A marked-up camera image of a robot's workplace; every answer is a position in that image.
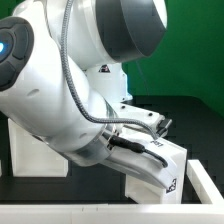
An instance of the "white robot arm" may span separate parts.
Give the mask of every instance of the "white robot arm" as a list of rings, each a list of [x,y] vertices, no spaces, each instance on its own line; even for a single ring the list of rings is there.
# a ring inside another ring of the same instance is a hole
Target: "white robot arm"
[[[83,72],[151,55],[166,30],[164,1],[72,2],[70,13],[67,0],[27,0],[0,21],[0,110],[77,165],[101,163],[168,189],[177,167],[149,151],[158,136],[142,122],[152,137],[126,134],[122,123],[137,123],[116,120]]]

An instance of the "label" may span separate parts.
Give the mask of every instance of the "label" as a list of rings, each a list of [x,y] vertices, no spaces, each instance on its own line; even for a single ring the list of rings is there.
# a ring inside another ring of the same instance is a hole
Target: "label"
[[[172,191],[175,191],[177,188],[177,179],[174,179],[169,189],[166,190],[166,193],[170,193]]]
[[[110,73],[110,69],[107,65],[103,65],[100,70],[99,70],[100,73]]]

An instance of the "green background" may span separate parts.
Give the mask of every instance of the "green background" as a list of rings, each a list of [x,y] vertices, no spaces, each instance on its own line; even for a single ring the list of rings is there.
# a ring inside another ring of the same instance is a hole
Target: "green background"
[[[0,0],[0,18],[20,2]],[[156,52],[123,65],[130,93],[195,96],[224,116],[224,0],[166,4],[168,30]]]

